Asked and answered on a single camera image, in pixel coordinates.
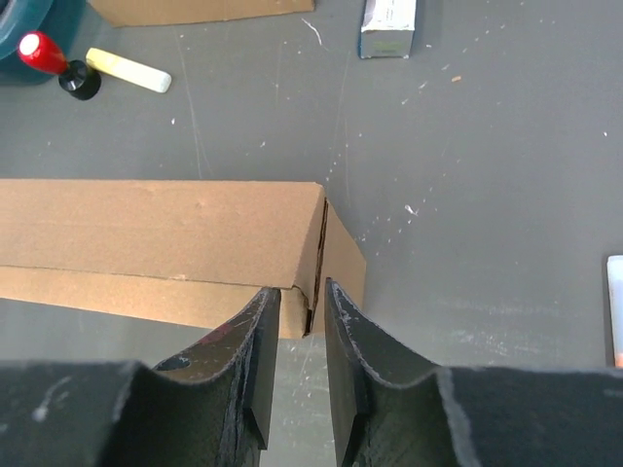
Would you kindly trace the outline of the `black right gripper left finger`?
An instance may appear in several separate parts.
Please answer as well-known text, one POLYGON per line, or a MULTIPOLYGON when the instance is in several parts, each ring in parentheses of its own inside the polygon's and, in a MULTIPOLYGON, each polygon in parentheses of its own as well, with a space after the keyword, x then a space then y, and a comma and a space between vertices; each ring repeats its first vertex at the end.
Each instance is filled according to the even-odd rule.
POLYGON ((255 466, 270 433, 281 294, 264 288, 149 367, 5 361, 5 466, 255 466))

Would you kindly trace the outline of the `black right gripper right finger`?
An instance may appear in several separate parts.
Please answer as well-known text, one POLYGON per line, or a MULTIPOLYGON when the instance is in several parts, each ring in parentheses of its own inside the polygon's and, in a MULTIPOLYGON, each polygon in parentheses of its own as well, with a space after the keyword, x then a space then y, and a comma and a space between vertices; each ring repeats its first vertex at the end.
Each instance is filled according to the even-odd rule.
POLYGON ((618 466, 617 369, 441 366, 366 317, 334 280, 325 339, 341 466, 618 466))

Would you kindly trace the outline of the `brown cardboard box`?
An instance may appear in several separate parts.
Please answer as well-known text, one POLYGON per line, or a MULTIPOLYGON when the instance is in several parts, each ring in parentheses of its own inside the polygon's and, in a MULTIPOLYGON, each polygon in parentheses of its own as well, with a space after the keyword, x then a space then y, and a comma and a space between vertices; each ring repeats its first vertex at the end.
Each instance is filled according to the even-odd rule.
POLYGON ((361 304, 365 276, 315 183, 1 183, 5 299, 215 328, 272 287, 295 339, 323 331, 327 279, 361 304))

